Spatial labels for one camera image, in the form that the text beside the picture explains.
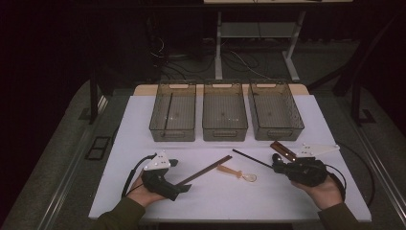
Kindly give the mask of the transparent brown storage bin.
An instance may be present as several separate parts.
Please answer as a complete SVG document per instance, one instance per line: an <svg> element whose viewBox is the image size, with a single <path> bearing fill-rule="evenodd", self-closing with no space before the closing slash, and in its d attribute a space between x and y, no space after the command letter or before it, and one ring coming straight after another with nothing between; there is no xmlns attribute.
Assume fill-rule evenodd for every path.
<svg viewBox="0 0 406 230"><path fill-rule="evenodd" d="M305 125L285 80L250 80L248 99L256 140L298 139Z"/></svg>
<svg viewBox="0 0 406 230"><path fill-rule="evenodd" d="M166 136L162 137L170 93ZM195 140L196 82L194 80L161 80L158 84L149 130L155 142L193 142Z"/></svg>
<svg viewBox="0 0 406 230"><path fill-rule="evenodd" d="M248 129L242 84L207 80L203 88L203 140L243 142Z"/></svg>

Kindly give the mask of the black metal stand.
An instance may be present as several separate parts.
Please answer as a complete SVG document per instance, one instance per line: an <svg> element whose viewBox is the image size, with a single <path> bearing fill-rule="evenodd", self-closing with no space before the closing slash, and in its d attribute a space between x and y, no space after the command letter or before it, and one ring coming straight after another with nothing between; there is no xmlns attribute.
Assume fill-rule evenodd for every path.
<svg viewBox="0 0 406 230"><path fill-rule="evenodd" d="M370 90L399 128L406 128L406 11L395 14L380 30L361 40L350 60L307 86L313 90L337 80L333 94L351 93L350 116L370 123L372 115L361 108L361 89Z"/></svg>
<svg viewBox="0 0 406 230"><path fill-rule="evenodd" d="M95 69L90 73L89 89L89 106L82 110L79 119L87 120L90 125L93 125L99 114L99 88Z"/></svg>

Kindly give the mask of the wooden-handled clear spoon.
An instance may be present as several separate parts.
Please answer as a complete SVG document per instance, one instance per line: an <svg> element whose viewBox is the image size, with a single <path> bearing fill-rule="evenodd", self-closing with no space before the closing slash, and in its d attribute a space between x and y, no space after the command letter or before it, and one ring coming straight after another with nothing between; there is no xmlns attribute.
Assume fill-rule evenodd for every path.
<svg viewBox="0 0 406 230"><path fill-rule="evenodd" d="M232 174L236 178L242 178L242 179L244 179L245 181L248 181L248 182L256 182L257 181L257 176L255 174L252 174L252 173L243 173L242 171L236 171L236 170L230 169L230 168L228 168L226 166L223 166L223 165L218 165L216 168L221 172Z"/></svg>

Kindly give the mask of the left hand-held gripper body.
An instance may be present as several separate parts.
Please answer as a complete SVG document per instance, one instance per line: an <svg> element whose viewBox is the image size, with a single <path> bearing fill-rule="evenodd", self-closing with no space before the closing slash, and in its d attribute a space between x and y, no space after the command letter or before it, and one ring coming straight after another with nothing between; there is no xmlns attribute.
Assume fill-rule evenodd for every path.
<svg viewBox="0 0 406 230"><path fill-rule="evenodd" d="M181 188L169 183L165 179L165 175L170 167L176 164L175 159L168 159L164 150L156 153L151 161L143 167L142 180L144 186L150 192L174 201L181 193Z"/></svg>

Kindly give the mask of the aluminium rail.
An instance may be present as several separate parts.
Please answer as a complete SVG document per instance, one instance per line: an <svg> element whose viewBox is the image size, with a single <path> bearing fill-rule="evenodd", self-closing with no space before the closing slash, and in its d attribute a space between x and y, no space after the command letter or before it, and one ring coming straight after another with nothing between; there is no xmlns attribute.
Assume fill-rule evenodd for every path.
<svg viewBox="0 0 406 230"><path fill-rule="evenodd" d="M406 230L406 137L373 100L361 107L361 122L350 116L350 103L338 101L351 138L340 138L352 158L350 171L372 214L374 230Z"/></svg>
<svg viewBox="0 0 406 230"><path fill-rule="evenodd" d="M88 144L92 139L98 121L99 119L96 118L92 123L86 124L85 129L80 136L79 142L75 145L74 155L72 156L68 168L61 177L59 184L56 187L56 191L52 195L46 212L36 227L36 230L52 230L56 217L63 206L70 188L72 187L79 164L83 160L84 154L87 152Z"/></svg>

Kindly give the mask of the person's left hand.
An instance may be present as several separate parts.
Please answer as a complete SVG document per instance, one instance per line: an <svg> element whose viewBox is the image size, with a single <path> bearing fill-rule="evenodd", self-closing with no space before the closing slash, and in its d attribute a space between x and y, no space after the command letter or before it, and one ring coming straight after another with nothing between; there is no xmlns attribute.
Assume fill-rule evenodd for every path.
<svg viewBox="0 0 406 230"><path fill-rule="evenodd" d="M131 190L126 195L128 198L139 203L143 207L147 207L150 204L163 200L164 197L156 193L150 192L143 184L142 178L138 177L131 186Z"/></svg>

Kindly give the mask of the black chopstick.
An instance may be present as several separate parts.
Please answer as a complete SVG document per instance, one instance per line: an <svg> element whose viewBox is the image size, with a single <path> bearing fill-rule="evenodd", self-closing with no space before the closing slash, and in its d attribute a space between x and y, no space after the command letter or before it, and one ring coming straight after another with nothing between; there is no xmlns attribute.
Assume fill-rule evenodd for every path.
<svg viewBox="0 0 406 230"><path fill-rule="evenodd" d="M271 165L268 165L268 164L266 164L266 163L264 163L264 162L262 162L262 161L259 161L258 159L254 158L254 157L252 157L252 156L250 156L250 155L247 155L247 154L245 154L245 153L243 153L243 152L241 152L241 151L239 151L239 150L237 150L237 149L232 149L232 151L235 152L235 153L237 153L237 154L239 154L239 155L241 155L241 156L243 156L243 157L245 157L245 158L247 158L247 159L250 159L250 160L252 160L252 161L254 161L254 162L256 162L256 163L259 163L259 164L261 164L262 166L265 166L265 167L267 167L267 168L273 169L273 167L272 167Z"/></svg>
<svg viewBox="0 0 406 230"><path fill-rule="evenodd" d="M161 134L162 137L166 136L166 130L167 130L168 121L169 121L169 113L170 113L172 98L173 98L173 93L170 93L168 109L167 109L167 113L166 113L166 117L165 117L165 125L164 125L164 129L162 131L162 134Z"/></svg>

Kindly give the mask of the white table mat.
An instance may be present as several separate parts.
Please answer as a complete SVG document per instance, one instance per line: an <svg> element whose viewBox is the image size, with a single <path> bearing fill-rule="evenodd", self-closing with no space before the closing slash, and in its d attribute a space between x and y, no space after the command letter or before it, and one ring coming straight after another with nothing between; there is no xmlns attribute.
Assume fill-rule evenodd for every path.
<svg viewBox="0 0 406 230"><path fill-rule="evenodd" d="M192 181L190 190L174 201L158 201L147 208L144 222L302 222L317 219L318 208L303 191L292 186L283 174L247 159L239 150L268 165L272 149L248 132L243 142L206 142L197 133L193 142L155 142L148 128L154 106L152 96L129 99L110 152L89 216L98 218L120 200L132 169L141 169L143 157L165 151L178 161L166 175L176 184L223 159L227 167L253 173L247 182L218 170Z"/></svg>

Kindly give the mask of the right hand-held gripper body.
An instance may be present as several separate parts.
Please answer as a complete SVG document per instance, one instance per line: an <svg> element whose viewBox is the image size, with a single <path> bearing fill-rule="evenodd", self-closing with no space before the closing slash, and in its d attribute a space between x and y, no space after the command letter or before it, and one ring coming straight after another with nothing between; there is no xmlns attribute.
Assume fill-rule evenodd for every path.
<svg viewBox="0 0 406 230"><path fill-rule="evenodd" d="M327 170L327 165L317 156L338 150L337 145L302 144L296 151L282 147L283 156L289 160L285 164L284 174L291 180L308 187L322 184L329 175L335 182L340 180Z"/></svg>

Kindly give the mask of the person's right hand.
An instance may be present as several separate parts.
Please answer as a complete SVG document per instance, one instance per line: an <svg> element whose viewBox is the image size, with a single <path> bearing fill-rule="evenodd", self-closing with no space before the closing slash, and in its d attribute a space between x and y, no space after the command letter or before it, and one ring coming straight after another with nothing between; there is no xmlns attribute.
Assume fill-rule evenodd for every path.
<svg viewBox="0 0 406 230"><path fill-rule="evenodd" d="M308 187L294 181L291 184L305 191L320 210L325 210L344 202L337 184L330 176L322 184L315 187Z"/></svg>

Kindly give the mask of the white metal desk frame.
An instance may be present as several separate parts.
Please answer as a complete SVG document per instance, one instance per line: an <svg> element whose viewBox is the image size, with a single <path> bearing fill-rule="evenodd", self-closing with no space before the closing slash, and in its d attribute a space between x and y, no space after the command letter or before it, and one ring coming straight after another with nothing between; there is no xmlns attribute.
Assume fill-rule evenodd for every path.
<svg viewBox="0 0 406 230"><path fill-rule="evenodd" d="M292 56L299 40L306 14L321 7L335 7L351 3L352 0L203 0L205 7L215 7L216 37L214 52L215 78L223 78L222 41L227 38L288 38L289 46L282 51L282 59L290 79L299 81ZM294 19L279 22L225 22L223 13L235 8L263 12L295 11Z"/></svg>

